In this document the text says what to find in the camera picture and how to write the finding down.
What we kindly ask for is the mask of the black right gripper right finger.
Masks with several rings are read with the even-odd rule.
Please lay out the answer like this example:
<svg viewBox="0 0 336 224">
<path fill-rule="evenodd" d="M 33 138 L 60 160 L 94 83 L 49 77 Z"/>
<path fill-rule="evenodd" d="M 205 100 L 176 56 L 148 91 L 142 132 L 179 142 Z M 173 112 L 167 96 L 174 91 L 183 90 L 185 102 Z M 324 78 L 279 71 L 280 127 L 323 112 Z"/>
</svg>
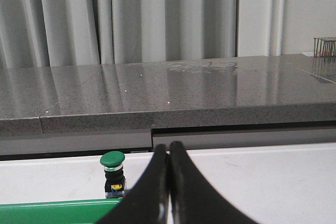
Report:
<svg viewBox="0 0 336 224">
<path fill-rule="evenodd" d="M 208 182 L 182 142 L 170 144 L 170 167 L 174 223 L 256 223 Z"/>
</svg>

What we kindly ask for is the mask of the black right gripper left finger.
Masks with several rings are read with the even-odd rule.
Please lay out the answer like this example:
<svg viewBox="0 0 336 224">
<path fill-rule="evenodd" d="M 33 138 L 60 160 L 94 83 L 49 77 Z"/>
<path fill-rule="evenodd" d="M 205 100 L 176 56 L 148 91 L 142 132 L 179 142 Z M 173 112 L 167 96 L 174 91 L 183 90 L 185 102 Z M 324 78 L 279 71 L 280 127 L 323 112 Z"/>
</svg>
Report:
<svg viewBox="0 0 336 224">
<path fill-rule="evenodd" d="M 169 164 L 166 146 L 157 145 L 137 183 L 97 223 L 167 223 Z"/>
</svg>

